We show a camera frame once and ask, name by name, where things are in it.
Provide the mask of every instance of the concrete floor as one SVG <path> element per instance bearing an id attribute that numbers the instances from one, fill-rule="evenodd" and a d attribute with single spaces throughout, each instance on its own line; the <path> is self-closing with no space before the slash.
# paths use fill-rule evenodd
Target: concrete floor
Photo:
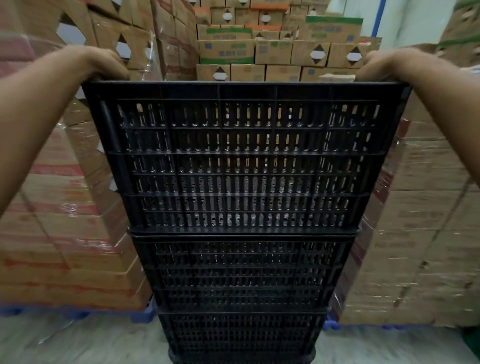
<path id="1" fill-rule="evenodd" d="M 68 324 L 59 314 L 23 313 L 0 318 L 0 364 L 170 364 L 159 321 L 132 324 L 128 317 L 90 315 Z M 343 328 L 320 335 L 313 364 L 478 364 L 454 330 Z"/>

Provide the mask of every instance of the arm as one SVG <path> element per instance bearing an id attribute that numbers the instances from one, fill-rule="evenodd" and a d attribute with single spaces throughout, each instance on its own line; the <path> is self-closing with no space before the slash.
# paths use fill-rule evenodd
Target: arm
<path id="1" fill-rule="evenodd" d="M 371 52 L 366 62 L 357 80 L 381 81 L 393 76 L 411 84 L 480 185 L 480 78 L 412 48 Z"/>
<path id="2" fill-rule="evenodd" d="M 0 216 L 83 81 L 128 79 L 111 50 L 67 46 L 0 81 Z"/>

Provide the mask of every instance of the stacked crates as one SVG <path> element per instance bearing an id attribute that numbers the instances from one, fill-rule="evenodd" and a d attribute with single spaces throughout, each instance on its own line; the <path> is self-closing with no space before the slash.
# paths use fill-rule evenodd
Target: stacked crates
<path id="1" fill-rule="evenodd" d="M 409 88 L 84 89 L 173 363 L 309 363 Z"/>

